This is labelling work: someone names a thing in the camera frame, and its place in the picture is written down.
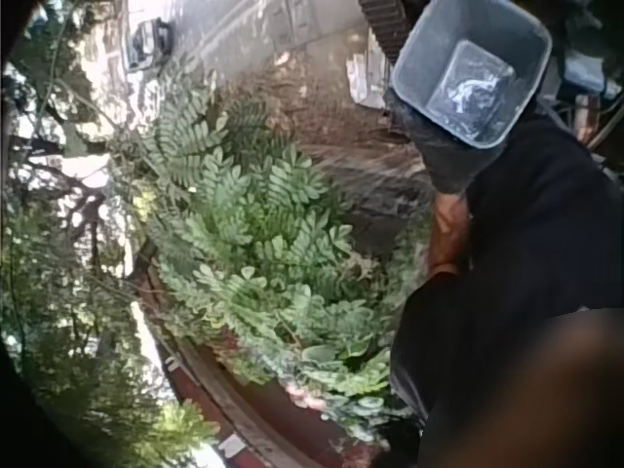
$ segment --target person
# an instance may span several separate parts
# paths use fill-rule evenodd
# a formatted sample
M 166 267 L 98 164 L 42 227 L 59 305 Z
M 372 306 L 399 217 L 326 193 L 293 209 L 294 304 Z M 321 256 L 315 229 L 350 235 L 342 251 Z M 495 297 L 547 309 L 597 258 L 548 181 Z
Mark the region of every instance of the person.
M 610 394 L 609 409 L 593 404 L 614 382 L 624 390 L 622 313 L 579 318 L 624 306 L 622 192 L 534 103 L 489 150 L 454 140 L 392 90 L 386 103 L 436 188 L 429 279 L 407 301 L 391 356 L 393 388 L 426 419 L 412 462 L 575 466 L 574 453 L 581 463 L 573 448 L 597 446 L 578 441 L 621 411 Z M 611 373 L 598 378 L 604 362 Z

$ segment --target pavement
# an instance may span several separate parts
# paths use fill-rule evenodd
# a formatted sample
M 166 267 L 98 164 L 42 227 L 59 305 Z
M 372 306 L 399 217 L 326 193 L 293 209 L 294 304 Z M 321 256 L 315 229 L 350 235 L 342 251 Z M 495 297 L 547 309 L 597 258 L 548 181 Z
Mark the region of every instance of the pavement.
M 357 0 L 129 0 L 129 9 L 170 22 L 174 59 L 187 53 L 221 80 L 364 21 Z

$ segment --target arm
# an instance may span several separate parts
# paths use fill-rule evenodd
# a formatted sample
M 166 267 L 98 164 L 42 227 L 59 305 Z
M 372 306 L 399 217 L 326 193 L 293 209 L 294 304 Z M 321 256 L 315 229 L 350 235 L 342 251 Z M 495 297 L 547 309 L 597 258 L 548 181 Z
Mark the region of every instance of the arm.
M 458 275 L 466 256 L 470 229 L 468 203 L 461 195 L 438 193 L 429 242 L 429 278 L 438 273 Z

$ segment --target tree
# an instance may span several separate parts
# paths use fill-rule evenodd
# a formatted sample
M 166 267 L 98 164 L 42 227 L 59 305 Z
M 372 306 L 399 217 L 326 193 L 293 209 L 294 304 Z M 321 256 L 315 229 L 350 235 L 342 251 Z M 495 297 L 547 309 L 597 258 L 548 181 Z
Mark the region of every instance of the tree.
M 14 177 L 14 185 L 27 181 Z M 6 207 L 2 335 L 16 366 L 55 424 L 94 461 L 183 466 L 215 427 L 180 407 L 141 356 L 135 295 L 108 273 L 118 260 L 97 235 L 72 242 L 57 201 L 39 195 L 50 185 L 26 202 L 14 192 Z
M 18 116 L 35 128 L 32 140 L 13 137 L 12 145 L 22 155 L 41 147 L 66 157 L 105 151 L 103 141 L 93 142 L 76 128 L 98 121 L 98 110 L 90 105 L 92 84 L 76 46 L 110 10 L 105 2 L 64 1 L 60 8 L 58 2 L 45 2 L 43 15 L 31 22 L 16 44 L 2 89 Z M 59 136 L 66 139 L 64 145 L 59 145 Z

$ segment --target dark clothing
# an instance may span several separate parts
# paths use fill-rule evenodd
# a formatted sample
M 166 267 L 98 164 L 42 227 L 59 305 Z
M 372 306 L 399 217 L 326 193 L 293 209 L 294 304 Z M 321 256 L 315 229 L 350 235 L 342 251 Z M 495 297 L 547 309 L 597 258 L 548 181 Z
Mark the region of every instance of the dark clothing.
M 472 268 L 416 291 L 393 346 L 393 385 L 429 413 L 425 468 L 548 319 L 624 305 L 622 193 L 573 136 L 524 120 L 467 196 Z

